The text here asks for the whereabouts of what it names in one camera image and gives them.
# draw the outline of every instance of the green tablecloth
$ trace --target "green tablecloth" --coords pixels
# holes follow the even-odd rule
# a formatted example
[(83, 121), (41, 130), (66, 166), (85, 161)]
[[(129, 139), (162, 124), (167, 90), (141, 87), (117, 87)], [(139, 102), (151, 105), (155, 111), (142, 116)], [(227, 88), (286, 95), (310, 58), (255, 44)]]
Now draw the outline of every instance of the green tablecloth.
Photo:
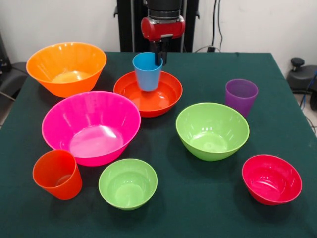
[[(107, 53), (94, 90), (112, 91), (133, 70), (134, 53)], [(142, 119), (140, 131), (120, 158), (139, 158), (158, 175), (158, 188), (140, 209), (125, 212), (98, 192), (106, 166), (80, 166), (81, 193), (59, 201), (32, 179), (35, 161), (50, 148), (41, 135), (47, 111), (61, 98), (28, 78), (0, 130), (1, 237), (316, 237), (317, 141), (271, 54), (170, 53), (163, 69), (183, 85), (183, 96), (167, 114)], [(198, 102), (224, 103), (232, 78), (255, 82), (259, 95), (249, 114), (250, 138), (233, 156), (204, 162), (179, 140), (178, 113)], [(268, 207), (247, 192), (243, 163), (256, 154), (278, 155), (300, 172), (302, 194), (292, 203)]]

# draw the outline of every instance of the bowl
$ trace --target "bowl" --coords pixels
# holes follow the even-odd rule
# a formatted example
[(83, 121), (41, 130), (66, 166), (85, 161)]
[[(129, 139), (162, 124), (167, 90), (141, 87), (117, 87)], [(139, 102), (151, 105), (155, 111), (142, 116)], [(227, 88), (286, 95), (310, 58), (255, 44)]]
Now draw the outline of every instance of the bowl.
[(45, 115), (42, 135), (52, 149), (72, 153), (78, 164), (115, 160), (137, 134), (141, 116), (127, 98), (102, 91), (63, 99)]
[(242, 167), (242, 178), (250, 195), (264, 205), (280, 205), (295, 200), (302, 191), (298, 171), (274, 155), (255, 155)]
[(218, 103), (198, 103), (185, 108), (176, 119), (184, 146), (205, 161), (227, 158), (248, 140), (247, 121), (236, 110)]
[(117, 80), (113, 91), (130, 99), (138, 107), (141, 117), (153, 118), (175, 106), (182, 96), (183, 87), (176, 77), (162, 71), (158, 88), (145, 92), (139, 88), (135, 72), (130, 72)]
[(121, 210), (134, 210), (153, 196), (158, 186), (155, 170), (138, 159), (110, 164), (99, 178), (99, 192), (106, 202)]
[(82, 42), (65, 42), (35, 52), (26, 70), (52, 94), (67, 98), (95, 86), (104, 66), (102, 49)]

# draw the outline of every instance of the white wall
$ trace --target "white wall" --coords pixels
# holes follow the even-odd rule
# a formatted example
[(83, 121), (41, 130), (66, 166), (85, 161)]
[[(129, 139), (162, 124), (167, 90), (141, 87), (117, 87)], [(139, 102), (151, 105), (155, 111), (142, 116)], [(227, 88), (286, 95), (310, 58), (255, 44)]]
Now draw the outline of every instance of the white wall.
[(0, 31), (12, 62), (40, 48), (83, 41), (119, 51), (116, 0), (0, 0)]
[[(213, 3), (200, 0), (194, 50), (211, 43)], [(62, 41), (119, 51), (115, 6), (116, 0), (0, 0), (0, 31), (12, 62)], [(222, 51), (271, 52), (284, 75), (294, 56), (317, 64), (316, 10), (317, 0), (222, 0)]]
[[(212, 42), (213, 5), (200, 0), (194, 50)], [(317, 64), (317, 0), (222, 0), (220, 23), (223, 52), (271, 52), (284, 75), (292, 57)]]

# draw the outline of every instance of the lime green bowl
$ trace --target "lime green bowl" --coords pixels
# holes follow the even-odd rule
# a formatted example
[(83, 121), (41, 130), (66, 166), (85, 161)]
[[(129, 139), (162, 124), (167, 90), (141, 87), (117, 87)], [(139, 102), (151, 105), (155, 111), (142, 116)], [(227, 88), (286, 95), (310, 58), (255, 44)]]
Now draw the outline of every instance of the lime green bowl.
[(227, 158), (249, 138), (247, 121), (236, 110), (218, 103), (198, 103), (185, 108), (176, 119), (184, 146), (206, 161)]
[(158, 177), (154, 169), (138, 159), (110, 164), (99, 178), (99, 192), (106, 202), (121, 210), (144, 205), (155, 193)]

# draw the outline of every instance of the cup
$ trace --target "cup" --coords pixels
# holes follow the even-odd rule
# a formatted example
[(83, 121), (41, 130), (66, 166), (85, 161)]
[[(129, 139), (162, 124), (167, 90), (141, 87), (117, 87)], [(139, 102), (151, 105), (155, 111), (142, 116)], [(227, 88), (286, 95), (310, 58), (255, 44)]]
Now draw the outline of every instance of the cup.
[(60, 200), (74, 198), (83, 185), (75, 157), (65, 150), (42, 155), (33, 167), (33, 180)]
[(232, 79), (226, 84), (225, 104), (246, 118), (258, 92), (254, 83), (245, 79)]
[(163, 66), (163, 60), (160, 59), (160, 61), (160, 66), (155, 65), (153, 52), (143, 52), (134, 56), (132, 63), (138, 86), (142, 91), (151, 92), (158, 88)]

